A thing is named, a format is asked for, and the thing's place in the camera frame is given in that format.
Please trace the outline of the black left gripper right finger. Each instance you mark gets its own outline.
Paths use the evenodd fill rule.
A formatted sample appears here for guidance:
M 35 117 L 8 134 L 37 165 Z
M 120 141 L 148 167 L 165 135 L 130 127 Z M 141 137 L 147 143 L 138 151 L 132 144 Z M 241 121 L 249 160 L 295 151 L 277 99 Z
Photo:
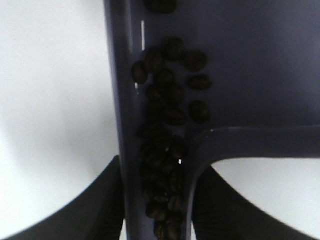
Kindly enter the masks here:
M 198 178 L 192 223 L 198 240 L 309 240 L 236 192 L 212 167 Z

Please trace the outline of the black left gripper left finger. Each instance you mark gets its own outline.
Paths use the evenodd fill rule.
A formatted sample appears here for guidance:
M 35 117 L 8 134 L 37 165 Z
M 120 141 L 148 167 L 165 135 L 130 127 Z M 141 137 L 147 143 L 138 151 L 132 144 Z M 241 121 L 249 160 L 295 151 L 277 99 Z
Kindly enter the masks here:
M 49 165 L 27 174 L 0 175 L 0 237 L 3 240 L 87 240 L 104 215 L 123 206 L 120 161 L 109 160 L 99 174 L 78 162 Z

